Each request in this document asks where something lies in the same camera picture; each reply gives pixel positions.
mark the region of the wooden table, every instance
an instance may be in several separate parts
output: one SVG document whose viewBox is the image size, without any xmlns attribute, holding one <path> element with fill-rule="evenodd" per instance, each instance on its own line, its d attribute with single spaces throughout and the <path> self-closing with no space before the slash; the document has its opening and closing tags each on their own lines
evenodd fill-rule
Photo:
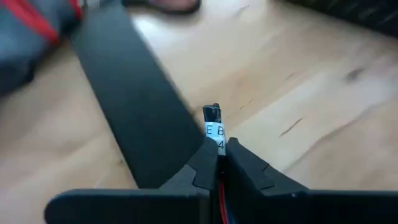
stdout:
<svg viewBox="0 0 398 224">
<path fill-rule="evenodd" d="M 272 0 L 132 15 L 198 119 L 220 103 L 228 136 L 308 187 L 398 190 L 396 40 Z M 43 223 L 74 188 L 136 184 L 65 45 L 1 102 L 0 223 Z"/>
</svg>

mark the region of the white label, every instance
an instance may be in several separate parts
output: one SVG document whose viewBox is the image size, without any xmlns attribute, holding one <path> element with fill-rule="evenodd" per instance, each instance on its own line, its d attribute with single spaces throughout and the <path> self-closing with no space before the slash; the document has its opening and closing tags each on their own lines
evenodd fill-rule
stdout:
<svg viewBox="0 0 398 224">
<path fill-rule="evenodd" d="M 205 133 L 206 136 L 212 138 L 217 142 L 218 154 L 225 156 L 225 130 L 224 124 L 217 122 L 205 122 Z"/>
</svg>

